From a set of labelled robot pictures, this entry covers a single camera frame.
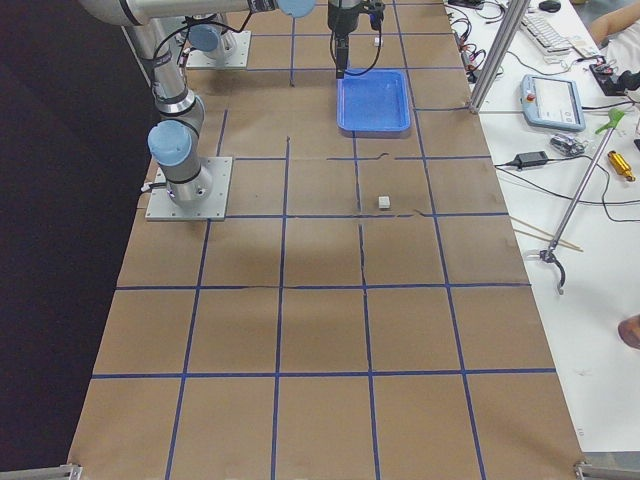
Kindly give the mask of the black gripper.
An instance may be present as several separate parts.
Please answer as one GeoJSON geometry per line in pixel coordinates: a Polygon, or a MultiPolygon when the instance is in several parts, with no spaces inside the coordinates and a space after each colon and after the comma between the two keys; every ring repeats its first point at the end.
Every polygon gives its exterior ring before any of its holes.
{"type": "Polygon", "coordinates": [[[379,32],[384,21],[383,1],[329,0],[327,25],[334,34],[333,52],[336,78],[343,79],[349,62],[349,35],[358,28],[359,16],[367,15],[370,27],[379,32]]]}

